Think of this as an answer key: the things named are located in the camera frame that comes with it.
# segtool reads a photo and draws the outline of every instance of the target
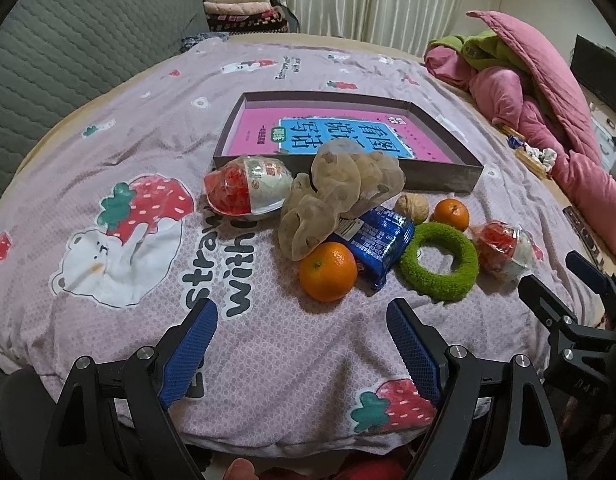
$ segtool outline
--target blue gripper pad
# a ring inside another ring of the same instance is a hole
[[[442,392],[437,366],[394,301],[388,304],[386,324],[419,395],[438,408]]]
[[[566,267],[595,294],[601,296],[605,293],[608,287],[607,277],[577,251],[566,254]]]
[[[217,306],[209,300],[163,369],[159,398],[165,409],[186,394],[216,329]]]

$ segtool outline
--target mandarin orange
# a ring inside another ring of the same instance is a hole
[[[455,198],[446,198],[435,206],[433,220],[464,232],[470,223],[468,208]]]
[[[299,262],[299,283],[317,301],[337,301],[357,280],[355,257],[343,244],[324,242]]]

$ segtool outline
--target red packaging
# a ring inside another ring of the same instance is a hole
[[[500,280],[521,277],[533,259],[544,259],[541,249],[530,233],[520,227],[494,220],[480,226],[470,226],[482,269]]]

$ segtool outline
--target walnut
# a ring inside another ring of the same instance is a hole
[[[397,214],[410,218],[415,224],[421,224],[428,218],[430,206],[425,196],[417,193],[406,193],[397,199],[393,210]]]

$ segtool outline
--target bed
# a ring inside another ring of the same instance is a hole
[[[301,69],[278,78],[284,57],[299,58]],[[271,62],[244,63],[263,59]],[[127,358],[209,296],[222,317],[186,398],[171,409],[178,430],[201,447],[290,457],[329,449],[386,453],[430,424],[434,412],[414,402],[414,414],[394,426],[356,431],[352,418],[361,394],[408,378],[386,329],[393,298],[406,298],[449,343],[480,358],[523,353],[541,373],[547,332],[514,284],[480,275],[464,300],[433,303],[393,271],[381,291],[359,283],[324,310],[298,290],[296,271],[276,246],[274,219],[230,222],[204,199],[202,177],[242,92],[349,91],[412,101],[484,165],[473,193],[462,197],[472,221],[502,219],[530,231],[545,255],[535,273],[579,322],[598,324],[598,299],[565,269],[565,255],[583,250],[562,214],[565,196],[515,159],[468,94],[432,78],[419,61],[303,34],[205,40],[66,117],[28,154],[0,201],[0,367],[31,365],[56,399],[77,357]],[[357,89],[333,90],[330,80]],[[176,208],[177,219],[157,215],[147,228],[154,232],[115,239],[102,202],[128,190],[158,197],[155,210]],[[427,195],[431,203],[446,196]],[[134,264],[124,259],[128,244],[136,247]],[[435,248],[423,249],[424,260],[440,272],[451,265]],[[237,268],[240,280],[231,285],[224,278]],[[78,279],[83,273],[92,278]],[[240,315],[227,316],[235,305]],[[130,424],[128,407],[120,402],[117,409]]]

